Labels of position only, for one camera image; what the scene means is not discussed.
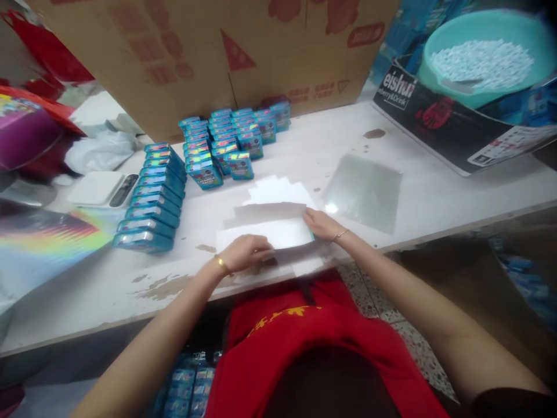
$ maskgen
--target red triangle symbol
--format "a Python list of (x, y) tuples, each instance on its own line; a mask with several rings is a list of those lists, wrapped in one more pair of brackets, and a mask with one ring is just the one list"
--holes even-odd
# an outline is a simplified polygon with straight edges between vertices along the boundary
[(245, 70), (257, 66), (249, 55), (247, 55), (237, 43), (225, 34), (223, 30), (221, 30), (220, 33), (222, 34), (222, 43), (225, 46), (230, 71)]
[(342, 93), (342, 91), (346, 88), (346, 86), (348, 85), (349, 82), (350, 82), (350, 80), (340, 80), (337, 83), (339, 94)]

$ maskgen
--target gold bracelet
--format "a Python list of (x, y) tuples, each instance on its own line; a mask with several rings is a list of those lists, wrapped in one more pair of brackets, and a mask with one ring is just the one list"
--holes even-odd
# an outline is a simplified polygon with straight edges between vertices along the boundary
[(329, 241), (330, 243), (333, 243), (334, 241), (336, 241), (337, 238), (340, 238), (341, 236), (343, 236), (346, 232), (350, 231), (350, 229), (345, 229), (344, 231), (342, 231), (340, 234), (335, 235), (335, 237)]
[(228, 268), (228, 266), (226, 265), (226, 263), (224, 262), (224, 260), (220, 257), (219, 254), (215, 254), (215, 258), (217, 263), (223, 268), (225, 269), (226, 272), (226, 276), (230, 276), (232, 274), (232, 271)]

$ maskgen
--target white digital scale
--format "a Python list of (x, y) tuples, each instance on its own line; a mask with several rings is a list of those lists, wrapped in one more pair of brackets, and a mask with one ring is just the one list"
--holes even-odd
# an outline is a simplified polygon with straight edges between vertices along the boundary
[(106, 209), (126, 207), (138, 178), (137, 174), (92, 171), (75, 185), (67, 200), (82, 207)]

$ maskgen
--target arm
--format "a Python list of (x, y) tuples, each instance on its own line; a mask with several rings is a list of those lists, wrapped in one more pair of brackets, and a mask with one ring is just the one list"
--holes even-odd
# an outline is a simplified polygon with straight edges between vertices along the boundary
[(324, 212), (304, 216), (315, 235), (335, 240), (358, 263), (404, 317), (424, 336), (460, 400), (470, 404), (481, 393), (513, 387), (551, 394), (528, 368), (445, 296), (375, 251)]
[(228, 273), (244, 270), (272, 252), (267, 238), (244, 235), (220, 254), (226, 267), (211, 259), (118, 356), (73, 417), (137, 415), (162, 386), (217, 284)]

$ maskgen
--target clear plastic sheet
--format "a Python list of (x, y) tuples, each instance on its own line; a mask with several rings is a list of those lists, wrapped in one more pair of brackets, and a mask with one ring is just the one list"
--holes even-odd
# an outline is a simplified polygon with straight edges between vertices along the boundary
[(323, 192), (325, 211), (392, 235), (401, 181), (401, 172), (347, 154)]

